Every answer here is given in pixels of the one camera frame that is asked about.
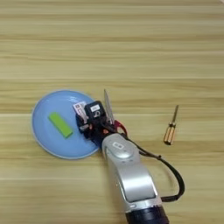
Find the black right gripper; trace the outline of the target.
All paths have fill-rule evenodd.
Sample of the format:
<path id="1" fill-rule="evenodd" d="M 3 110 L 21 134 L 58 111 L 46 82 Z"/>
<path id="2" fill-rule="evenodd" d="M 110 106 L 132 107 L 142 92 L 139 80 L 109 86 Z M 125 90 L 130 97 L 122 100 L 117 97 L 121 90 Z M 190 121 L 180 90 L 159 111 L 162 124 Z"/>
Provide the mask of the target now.
<path id="1" fill-rule="evenodd" d="M 101 122 L 96 125 L 88 124 L 80 115 L 76 115 L 76 122 L 80 133 L 97 147 L 102 146 L 105 137 L 116 133 L 116 129 L 112 125 Z"/>

